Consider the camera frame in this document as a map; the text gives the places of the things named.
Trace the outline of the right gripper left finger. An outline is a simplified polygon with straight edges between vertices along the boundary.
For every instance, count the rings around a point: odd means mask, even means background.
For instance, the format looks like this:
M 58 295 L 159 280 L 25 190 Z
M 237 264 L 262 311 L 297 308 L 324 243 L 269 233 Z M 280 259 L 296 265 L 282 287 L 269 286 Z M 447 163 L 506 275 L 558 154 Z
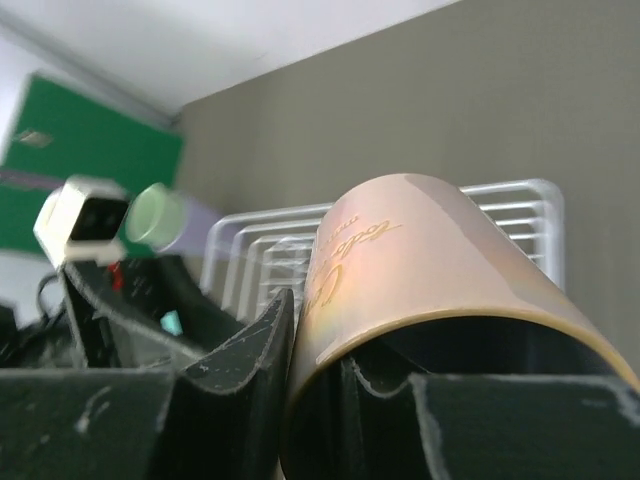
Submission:
M 294 299 L 179 370 L 1 374 L 5 479 L 269 479 L 278 457 Z

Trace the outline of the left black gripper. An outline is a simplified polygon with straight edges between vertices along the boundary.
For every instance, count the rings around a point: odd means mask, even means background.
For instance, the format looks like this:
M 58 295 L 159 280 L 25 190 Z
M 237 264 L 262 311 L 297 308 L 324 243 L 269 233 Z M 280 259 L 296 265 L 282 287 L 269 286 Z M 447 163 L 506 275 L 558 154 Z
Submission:
M 183 368 L 242 328 L 177 255 L 68 262 L 41 279 L 35 304 L 25 326 L 1 308 L 2 367 Z

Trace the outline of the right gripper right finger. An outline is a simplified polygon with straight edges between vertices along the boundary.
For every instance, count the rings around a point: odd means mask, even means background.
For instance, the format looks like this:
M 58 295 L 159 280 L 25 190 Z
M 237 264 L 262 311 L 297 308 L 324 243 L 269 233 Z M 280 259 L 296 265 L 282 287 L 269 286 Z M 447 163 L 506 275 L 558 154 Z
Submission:
M 345 479 L 635 479 L 639 397 L 611 376 L 340 367 Z

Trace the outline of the purple cup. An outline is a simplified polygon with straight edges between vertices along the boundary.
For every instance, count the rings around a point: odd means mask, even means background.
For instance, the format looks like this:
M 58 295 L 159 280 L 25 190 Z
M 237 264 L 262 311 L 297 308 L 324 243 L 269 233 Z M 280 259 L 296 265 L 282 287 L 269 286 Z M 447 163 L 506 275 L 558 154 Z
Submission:
M 209 231 L 222 215 L 188 196 L 177 195 L 174 203 L 166 222 L 169 240 L 161 251 L 202 256 Z

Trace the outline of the green cup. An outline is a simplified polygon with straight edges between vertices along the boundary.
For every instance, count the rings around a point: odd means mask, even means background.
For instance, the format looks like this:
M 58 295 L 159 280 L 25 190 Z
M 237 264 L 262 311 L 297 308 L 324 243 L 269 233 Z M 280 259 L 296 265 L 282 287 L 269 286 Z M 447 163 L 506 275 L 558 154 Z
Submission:
M 131 203 L 125 222 L 129 241 L 156 251 L 168 248 L 183 231 L 186 206 L 183 198 L 162 183 L 143 190 Z

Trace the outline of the white wire dish rack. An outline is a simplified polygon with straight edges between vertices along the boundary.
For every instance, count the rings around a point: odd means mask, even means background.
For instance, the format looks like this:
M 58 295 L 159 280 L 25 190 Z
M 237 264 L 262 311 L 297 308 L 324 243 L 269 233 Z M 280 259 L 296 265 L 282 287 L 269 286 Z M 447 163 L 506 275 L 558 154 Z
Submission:
M 333 203 L 223 217 L 199 285 L 247 324 L 283 289 L 301 325 L 351 334 L 463 314 L 541 322 L 566 307 L 563 213 L 544 180 L 386 175 Z

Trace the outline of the pink mug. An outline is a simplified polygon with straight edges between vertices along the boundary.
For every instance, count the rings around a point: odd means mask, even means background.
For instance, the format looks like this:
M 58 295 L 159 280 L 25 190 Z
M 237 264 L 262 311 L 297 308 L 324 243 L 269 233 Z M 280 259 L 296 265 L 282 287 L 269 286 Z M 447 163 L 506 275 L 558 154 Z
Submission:
M 317 230 L 282 435 L 289 479 L 635 479 L 639 380 L 457 187 L 393 174 Z

